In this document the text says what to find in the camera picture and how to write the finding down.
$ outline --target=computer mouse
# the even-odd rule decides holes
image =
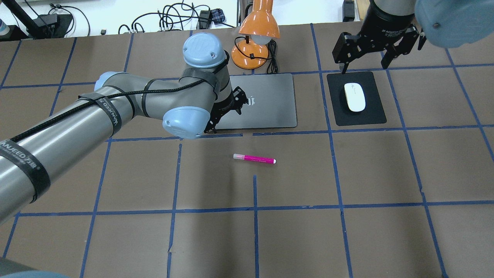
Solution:
[[[348,108],[353,112],[360,112],[366,107],[366,98],[364,96],[364,90],[358,83],[346,83],[345,97]]]

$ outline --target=robotic arm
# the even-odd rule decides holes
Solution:
[[[399,55],[407,55],[419,39],[450,48],[476,42],[494,30],[494,0],[370,0],[366,18],[356,35],[343,32],[332,51],[342,74],[355,59],[386,51],[381,65],[388,68]],[[414,17],[422,26],[419,32]]]
[[[232,91],[228,54],[216,36],[198,33],[184,44],[187,68],[178,83],[109,72],[95,92],[39,125],[0,141],[0,224],[34,202],[52,182],[135,116],[163,120],[163,127],[196,139],[228,111],[241,113],[247,97]]]

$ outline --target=laptop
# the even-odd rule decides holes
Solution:
[[[294,128],[297,126],[295,91],[290,73],[231,76],[232,89],[240,86],[248,104],[242,115],[228,112],[216,125],[217,130]]]

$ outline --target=marker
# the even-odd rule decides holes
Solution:
[[[240,160],[248,160],[248,161],[268,163],[268,164],[275,164],[276,163],[276,159],[274,159],[274,158],[251,156],[251,155],[244,155],[244,154],[237,154],[237,153],[233,154],[233,158],[234,159],[240,159]]]

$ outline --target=mouse pad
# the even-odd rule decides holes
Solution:
[[[328,74],[327,79],[337,125],[353,126],[386,123],[386,115],[375,85],[374,74],[371,71]],[[350,111],[345,97],[344,86],[346,83],[358,83],[362,86],[366,98],[364,110],[360,112]]]

